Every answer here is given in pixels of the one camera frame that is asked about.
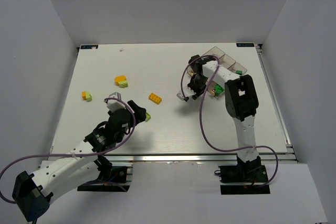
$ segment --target white table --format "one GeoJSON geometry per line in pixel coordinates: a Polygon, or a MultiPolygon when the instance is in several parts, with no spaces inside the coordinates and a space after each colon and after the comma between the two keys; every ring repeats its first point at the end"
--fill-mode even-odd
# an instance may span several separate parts
{"type": "MultiPolygon", "coordinates": [[[[152,118],[139,124],[131,139],[114,154],[216,153],[206,145],[200,132],[200,98],[186,103],[176,97],[182,72],[190,57],[202,55],[214,46],[247,68],[247,74],[253,77],[259,99],[255,120],[257,145],[269,145],[276,152],[285,153],[285,134],[278,121],[256,48],[238,48],[235,43],[99,45],[98,49],[79,50],[51,152],[68,152],[98,123],[106,121],[108,109],[103,99],[118,91],[124,101],[134,100],[146,108],[152,118]],[[129,82],[127,88],[120,88],[114,83],[114,78],[122,74],[129,82]],[[92,94],[91,102],[82,99],[81,92],[85,90],[92,94]],[[152,92],[162,98],[159,105],[148,99],[152,92]]],[[[184,83],[187,84],[189,79],[186,75],[184,83]]],[[[207,95],[203,110],[204,128],[215,146],[236,148],[236,130],[224,100],[224,96],[216,100],[207,95]]]]}
{"type": "MultiPolygon", "coordinates": [[[[266,165],[268,174],[275,165],[266,165]]],[[[250,223],[327,221],[305,164],[280,164],[269,195],[221,195],[216,164],[136,163],[127,193],[73,190],[38,224],[250,223]]]]}

